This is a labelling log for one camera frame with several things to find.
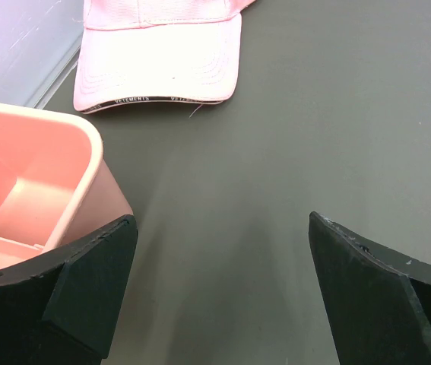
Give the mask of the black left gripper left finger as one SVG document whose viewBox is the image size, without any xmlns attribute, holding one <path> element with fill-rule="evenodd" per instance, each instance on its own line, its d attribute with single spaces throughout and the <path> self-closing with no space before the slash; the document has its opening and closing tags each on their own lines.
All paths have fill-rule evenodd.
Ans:
<svg viewBox="0 0 431 365">
<path fill-rule="evenodd" d="M 109 356 L 138 241 L 126 214 L 0 269 L 0 364 L 99 364 Z"/>
</svg>

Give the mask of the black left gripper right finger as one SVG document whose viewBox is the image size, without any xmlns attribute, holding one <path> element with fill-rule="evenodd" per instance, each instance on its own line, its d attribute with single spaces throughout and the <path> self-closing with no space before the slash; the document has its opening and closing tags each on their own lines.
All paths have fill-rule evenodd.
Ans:
<svg viewBox="0 0 431 365">
<path fill-rule="evenodd" d="M 309 245 L 341 364 L 431 364 L 431 265 L 309 216 Z"/>
</svg>

